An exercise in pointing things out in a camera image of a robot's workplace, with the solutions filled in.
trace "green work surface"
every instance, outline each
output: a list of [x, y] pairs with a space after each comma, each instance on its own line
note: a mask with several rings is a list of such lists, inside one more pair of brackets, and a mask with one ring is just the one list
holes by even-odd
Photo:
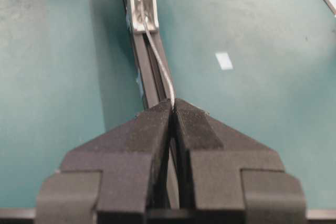
[[[323, 0], [157, 0], [178, 97], [277, 150], [336, 206], [336, 19]], [[142, 110], [122, 0], [0, 1], [0, 207]], [[226, 53], [233, 69], [222, 70]]]

